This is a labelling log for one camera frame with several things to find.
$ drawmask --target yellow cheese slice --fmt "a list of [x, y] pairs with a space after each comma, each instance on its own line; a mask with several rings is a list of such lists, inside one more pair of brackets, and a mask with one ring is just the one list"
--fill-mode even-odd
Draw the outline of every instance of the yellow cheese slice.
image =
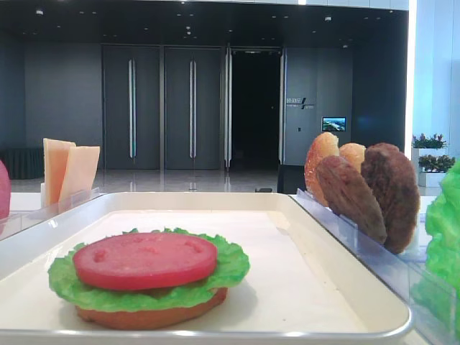
[[72, 195], [90, 191], [98, 168], [99, 146], [71, 147], [67, 159], [59, 201]]
[[45, 195], [46, 206], [59, 201], [63, 185], [69, 149], [75, 147], [75, 142], [43, 139], [45, 151]]

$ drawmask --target black table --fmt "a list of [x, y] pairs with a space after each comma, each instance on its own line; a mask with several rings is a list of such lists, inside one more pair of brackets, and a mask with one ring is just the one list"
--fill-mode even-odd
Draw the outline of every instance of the black table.
[[296, 194], [297, 189], [305, 190], [303, 166], [280, 165], [278, 167], [277, 192], [283, 194]]
[[11, 180], [29, 180], [45, 175], [42, 147], [10, 148], [0, 150]]

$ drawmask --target white tray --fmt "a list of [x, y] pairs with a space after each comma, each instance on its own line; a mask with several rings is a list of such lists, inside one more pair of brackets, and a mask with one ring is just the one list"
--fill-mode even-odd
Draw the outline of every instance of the white tray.
[[[80, 242], [182, 227], [240, 244], [251, 270], [225, 303], [162, 331], [80, 320], [47, 269]], [[0, 241], [0, 344], [396, 344], [409, 307], [292, 198], [269, 193], [103, 195]]]

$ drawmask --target floor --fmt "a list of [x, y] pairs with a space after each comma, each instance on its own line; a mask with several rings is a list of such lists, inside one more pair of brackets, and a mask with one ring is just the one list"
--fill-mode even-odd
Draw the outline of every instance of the floor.
[[[13, 180], [15, 193], [40, 192], [42, 178]], [[94, 188], [101, 193], [125, 191], [201, 191], [201, 192], [254, 192], [260, 188], [277, 190], [276, 170], [101, 170], [96, 175]], [[440, 188], [420, 187], [422, 196], [438, 196]]]

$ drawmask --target plastic holder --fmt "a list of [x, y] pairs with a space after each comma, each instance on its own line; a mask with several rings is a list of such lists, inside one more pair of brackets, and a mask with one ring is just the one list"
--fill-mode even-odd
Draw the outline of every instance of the plastic holder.
[[8, 218], [0, 219], [0, 241], [18, 234], [31, 226], [42, 223], [43, 221], [49, 221], [58, 214], [75, 208], [101, 195], [102, 194], [100, 193], [99, 188], [81, 191], [60, 201], [59, 203], [41, 208], [40, 210], [15, 214]]
[[459, 299], [451, 285], [419, 264], [390, 253], [360, 232], [352, 221], [336, 216], [309, 193], [298, 190], [296, 201], [410, 306], [415, 328], [427, 341], [435, 345], [460, 344], [456, 338]]

